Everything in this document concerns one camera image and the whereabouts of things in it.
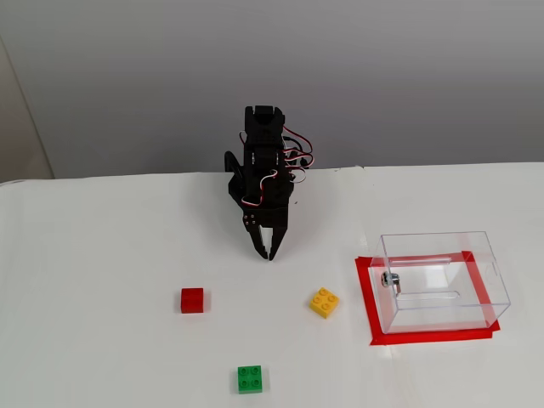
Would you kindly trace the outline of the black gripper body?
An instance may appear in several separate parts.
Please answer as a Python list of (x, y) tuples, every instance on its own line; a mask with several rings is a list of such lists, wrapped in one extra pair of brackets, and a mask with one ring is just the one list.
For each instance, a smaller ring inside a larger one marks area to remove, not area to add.
[(292, 175), (283, 164), (265, 169), (240, 166), (239, 206), (242, 212), (261, 212), (264, 228), (287, 226), (293, 190)]

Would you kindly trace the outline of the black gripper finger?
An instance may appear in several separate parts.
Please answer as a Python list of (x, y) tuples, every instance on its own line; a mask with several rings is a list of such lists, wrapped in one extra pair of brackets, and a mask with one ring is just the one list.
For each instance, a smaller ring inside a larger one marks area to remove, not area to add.
[(244, 211), (242, 222), (245, 225), (247, 233), (250, 235), (252, 244), (256, 252), (264, 259), (269, 259), (269, 254), (265, 248), (261, 228), (264, 227), (264, 221), (261, 212)]
[(275, 258), (276, 253), (278, 252), (282, 240), (287, 232), (287, 227), (275, 227), (273, 228), (271, 246), (269, 251), (269, 261), (272, 261)]

